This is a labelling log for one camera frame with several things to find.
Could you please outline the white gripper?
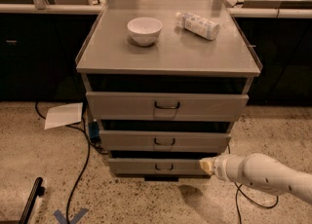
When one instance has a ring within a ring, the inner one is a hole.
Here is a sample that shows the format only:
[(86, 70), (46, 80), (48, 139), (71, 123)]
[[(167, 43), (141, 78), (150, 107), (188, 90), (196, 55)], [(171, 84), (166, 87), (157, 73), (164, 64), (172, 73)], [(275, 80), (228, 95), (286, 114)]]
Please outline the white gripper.
[(224, 154), (215, 158), (203, 158), (199, 161), (201, 169), (208, 175), (215, 175), (218, 179), (228, 182), (243, 182), (241, 168), (244, 157)]

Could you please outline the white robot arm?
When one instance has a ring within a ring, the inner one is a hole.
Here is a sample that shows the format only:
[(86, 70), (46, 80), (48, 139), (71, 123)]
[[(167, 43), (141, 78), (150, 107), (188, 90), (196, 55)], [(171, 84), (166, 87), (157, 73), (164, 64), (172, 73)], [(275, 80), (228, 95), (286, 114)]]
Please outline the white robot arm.
[(267, 155), (222, 154), (199, 161), (201, 169), (219, 180), (241, 183), (267, 194), (285, 193), (312, 204), (312, 175), (289, 168)]

